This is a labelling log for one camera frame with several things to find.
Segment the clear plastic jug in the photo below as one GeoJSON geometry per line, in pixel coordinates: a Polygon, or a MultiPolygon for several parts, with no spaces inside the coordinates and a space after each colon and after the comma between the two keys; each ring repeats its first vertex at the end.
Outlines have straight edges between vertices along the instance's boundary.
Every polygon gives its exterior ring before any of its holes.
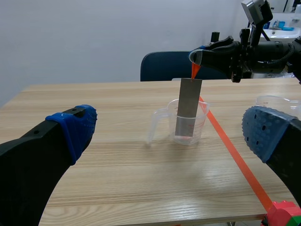
{"type": "Polygon", "coordinates": [[[301,118],[301,101],[289,100],[277,96],[260,96],[256,99],[257,106],[264,106],[276,109],[286,114],[301,118]]]}
{"type": "Polygon", "coordinates": [[[157,124],[159,120],[163,118],[169,119],[170,137],[175,142],[182,145],[191,145],[200,140],[210,105],[208,103],[199,101],[197,116],[195,118],[186,118],[177,115],[178,103],[179,99],[173,100],[167,105],[167,108],[159,109],[152,115],[148,143],[153,140],[157,124]],[[177,131],[190,130],[190,134],[192,134],[192,136],[177,136],[176,127],[177,131]]]}

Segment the cup handle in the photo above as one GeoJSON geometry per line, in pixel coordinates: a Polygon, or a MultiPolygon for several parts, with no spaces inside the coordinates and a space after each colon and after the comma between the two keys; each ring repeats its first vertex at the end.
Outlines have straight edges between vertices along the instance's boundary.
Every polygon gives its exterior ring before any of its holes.
{"type": "Polygon", "coordinates": [[[155,131],[156,131],[156,127],[158,122],[163,119],[163,118],[168,118],[168,110],[167,108],[161,108],[158,109],[157,111],[155,111],[155,113],[152,115],[151,118],[151,125],[150,125],[150,132],[149,132],[149,136],[148,136],[148,140],[147,143],[149,144],[150,142],[152,142],[154,135],[155,135],[155,131]]]}

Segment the sink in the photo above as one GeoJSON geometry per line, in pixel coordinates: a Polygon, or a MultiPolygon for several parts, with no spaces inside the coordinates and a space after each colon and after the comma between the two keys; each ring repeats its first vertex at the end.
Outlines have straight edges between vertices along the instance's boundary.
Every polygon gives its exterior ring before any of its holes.
{"type": "MultiPolygon", "coordinates": [[[[271,41],[281,41],[284,43],[289,43],[298,38],[300,34],[300,28],[295,28],[293,31],[282,31],[282,30],[271,30],[263,29],[271,41]]],[[[264,41],[263,35],[260,37],[260,41],[264,41]]]]}

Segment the blue rubber gripper pad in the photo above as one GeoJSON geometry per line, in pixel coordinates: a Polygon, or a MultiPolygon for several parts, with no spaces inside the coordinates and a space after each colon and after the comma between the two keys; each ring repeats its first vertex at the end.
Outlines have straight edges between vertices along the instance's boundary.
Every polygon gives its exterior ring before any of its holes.
{"type": "Polygon", "coordinates": [[[46,120],[56,121],[61,125],[71,155],[71,165],[80,158],[86,143],[92,138],[97,120],[94,107],[79,105],[76,108],[85,108],[85,115],[79,118],[68,113],[55,113],[46,117],[46,120]]]}
{"type": "Polygon", "coordinates": [[[245,141],[263,163],[269,160],[293,119],[297,118],[268,107],[246,110],[242,121],[245,141]]]}

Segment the blue chair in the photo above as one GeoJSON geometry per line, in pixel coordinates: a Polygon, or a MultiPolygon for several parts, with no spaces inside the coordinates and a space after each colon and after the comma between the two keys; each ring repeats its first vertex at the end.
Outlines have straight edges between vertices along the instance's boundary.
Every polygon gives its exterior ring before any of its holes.
{"type": "MultiPolygon", "coordinates": [[[[174,78],[191,78],[189,52],[154,52],[141,63],[140,81],[171,81],[174,78]]],[[[226,79],[226,75],[212,68],[201,67],[196,79],[226,79]]]]}

